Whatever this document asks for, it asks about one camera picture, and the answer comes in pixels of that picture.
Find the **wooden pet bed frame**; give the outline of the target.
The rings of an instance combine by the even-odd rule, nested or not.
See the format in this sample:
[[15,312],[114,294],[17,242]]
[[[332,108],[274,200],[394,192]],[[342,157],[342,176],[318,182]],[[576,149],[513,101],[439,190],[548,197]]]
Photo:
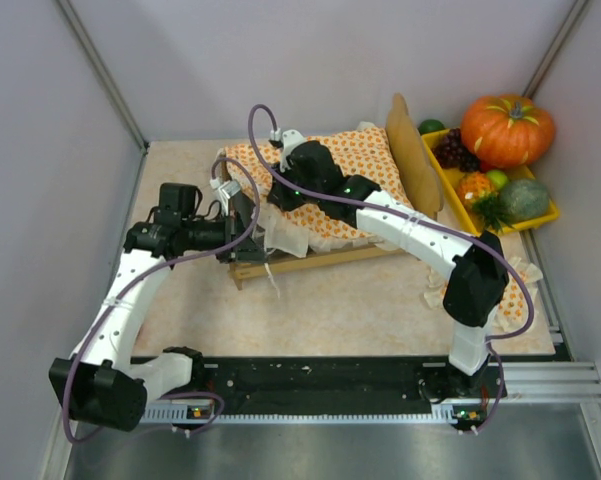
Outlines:
[[[344,173],[373,180],[393,198],[430,219],[436,219],[442,210],[440,181],[401,94],[394,95],[384,127],[362,122],[352,131],[321,136],[318,140],[329,148]],[[249,199],[266,198],[272,177],[258,158],[262,156],[268,163],[276,162],[279,154],[272,146],[263,145],[256,153],[247,143],[234,144],[218,154],[238,160],[247,170],[241,173],[238,167],[227,165],[222,173],[224,178],[238,181]],[[236,284],[245,279],[382,257],[399,251],[378,237],[329,219],[315,205],[284,213],[264,200],[258,227],[256,239],[264,248],[264,258],[239,260],[231,265],[230,274]]]

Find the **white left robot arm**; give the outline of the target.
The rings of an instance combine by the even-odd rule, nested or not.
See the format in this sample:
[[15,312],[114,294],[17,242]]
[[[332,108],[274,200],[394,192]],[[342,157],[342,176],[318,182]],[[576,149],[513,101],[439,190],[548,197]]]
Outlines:
[[173,268],[205,256],[227,260],[249,240],[261,209],[235,181],[212,180],[218,216],[202,217],[199,188],[164,183],[146,221],[128,231],[118,270],[90,329],[67,359],[57,358],[49,379],[62,409],[65,433],[79,440],[71,422],[129,432],[149,404],[202,377],[202,355],[168,347],[142,363],[132,351],[153,298]]

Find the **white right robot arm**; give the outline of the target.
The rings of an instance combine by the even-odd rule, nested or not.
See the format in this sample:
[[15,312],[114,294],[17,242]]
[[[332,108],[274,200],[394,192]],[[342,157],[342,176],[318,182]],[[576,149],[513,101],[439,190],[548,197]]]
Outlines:
[[487,368],[486,338],[509,282],[497,236],[468,236],[429,222],[359,174],[345,175],[329,149],[304,137],[274,140],[270,204],[292,212],[315,205],[329,219],[372,234],[427,263],[447,283],[443,308],[454,320],[448,382],[463,395],[474,391]]

